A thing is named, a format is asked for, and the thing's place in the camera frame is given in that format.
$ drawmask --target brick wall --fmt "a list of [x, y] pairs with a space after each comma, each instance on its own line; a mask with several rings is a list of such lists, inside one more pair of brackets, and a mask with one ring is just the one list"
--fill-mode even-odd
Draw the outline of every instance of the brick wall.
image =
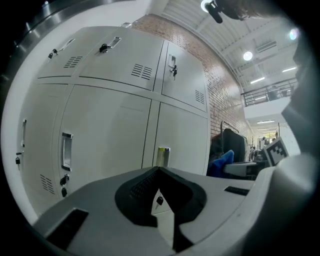
[[209, 93], [211, 136], [220, 132], [225, 120], [251, 141], [237, 81], [220, 57], [200, 38], [180, 25], [157, 15], [146, 15], [132, 24], [132, 28], [148, 32], [185, 49], [203, 64]]

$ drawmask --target railing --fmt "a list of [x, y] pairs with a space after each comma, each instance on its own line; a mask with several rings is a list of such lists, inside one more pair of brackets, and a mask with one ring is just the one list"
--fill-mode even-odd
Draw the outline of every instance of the railing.
[[286, 79], [266, 85], [259, 89], [241, 93], [244, 97], [245, 106], [270, 102], [284, 97], [290, 97], [298, 86], [296, 78]]

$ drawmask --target ventilation slot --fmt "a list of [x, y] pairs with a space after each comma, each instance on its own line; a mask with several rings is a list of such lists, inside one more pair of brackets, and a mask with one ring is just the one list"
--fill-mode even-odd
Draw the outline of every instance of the ventilation slot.
[[67, 63], [64, 65], [64, 68], [75, 68], [78, 63], [81, 61], [82, 56], [71, 57]]
[[52, 185], [51, 179], [40, 174], [42, 187], [44, 190], [50, 192], [51, 194], [55, 194], [54, 187]]
[[147, 66], [142, 66], [139, 64], [134, 64], [134, 67], [131, 72], [132, 76], [147, 79], [147, 80], [150, 80], [151, 74], [152, 74], [152, 68]]
[[197, 91], [197, 90], [195, 90], [195, 100], [197, 102], [205, 104], [205, 96], [204, 96], [204, 94], [199, 92], [199, 91]]

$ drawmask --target black slot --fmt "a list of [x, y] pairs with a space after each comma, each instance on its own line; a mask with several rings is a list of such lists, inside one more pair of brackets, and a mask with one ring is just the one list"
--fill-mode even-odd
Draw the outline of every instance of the black slot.
[[47, 237], [47, 240], [55, 246], [66, 250], [88, 214], [88, 212], [83, 210], [73, 210]]
[[237, 194], [237, 195], [241, 195], [241, 196], [246, 196], [249, 193], [249, 189], [245, 189], [245, 188], [239, 188], [239, 187], [234, 187], [234, 186], [228, 186], [226, 189], [224, 189], [224, 191], [233, 193], [233, 194]]

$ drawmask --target locker door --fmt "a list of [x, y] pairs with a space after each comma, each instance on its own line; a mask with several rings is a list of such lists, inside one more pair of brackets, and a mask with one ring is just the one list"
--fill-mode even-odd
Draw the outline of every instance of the locker door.
[[142, 167], [150, 103], [125, 92], [74, 86], [59, 142], [60, 175], [69, 174], [68, 194]]
[[[177, 74], [174, 78], [171, 70], [175, 65]], [[171, 42], [166, 56], [162, 94], [207, 112], [202, 63]]]
[[25, 122], [21, 175], [29, 200], [42, 214], [59, 200], [52, 166], [52, 137], [57, 113], [63, 109], [66, 84], [34, 85], [23, 105]]
[[208, 119], [165, 103], [160, 104], [153, 165], [159, 147], [170, 148], [169, 167], [202, 175], [205, 169]]
[[57, 55], [53, 54], [52, 59], [43, 64], [38, 78], [71, 77], [93, 48], [116, 29], [103, 26], [80, 29], [57, 48]]
[[[80, 77], [111, 80], [153, 90], [164, 42], [161, 38], [120, 27], [103, 42], [114, 46], [106, 53], [91, 54]], [[97, 45], [92, 53], [100, 47]]]

